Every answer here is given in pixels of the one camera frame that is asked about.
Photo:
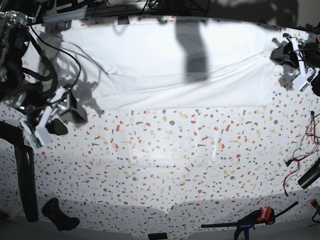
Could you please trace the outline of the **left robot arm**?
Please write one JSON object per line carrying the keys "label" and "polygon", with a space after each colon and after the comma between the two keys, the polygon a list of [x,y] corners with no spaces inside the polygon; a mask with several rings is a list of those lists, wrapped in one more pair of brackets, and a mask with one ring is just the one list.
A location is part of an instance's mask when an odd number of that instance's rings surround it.
{"label": "left robot arm", "polygon": [[302,40],[284,33],[287,39],[270,54],[270,60],[283,67],[280,82],[287,90],[303,92],[310,88],[320,95],[320,37],[316,40]]}

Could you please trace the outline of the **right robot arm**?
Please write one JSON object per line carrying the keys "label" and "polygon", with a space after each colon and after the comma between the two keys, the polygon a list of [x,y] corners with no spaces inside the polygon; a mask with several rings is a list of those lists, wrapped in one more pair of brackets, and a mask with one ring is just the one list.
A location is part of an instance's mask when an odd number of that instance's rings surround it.
{"label": "right robot arm", "polygon": [[[55,5],[53,0],[2,0],[0,2],[0,100],[23,114],[20,125],[33,148],[52,141],[51,135],[66,135],[58,119],[71,113],[78,124],[87,114],[75,99],[73,84],[59,85],[58,73],[46,56],[36,33],[30,33],[43,14]],[[41,75],[23,67],[22,58],[32,45],[48,71]]]}

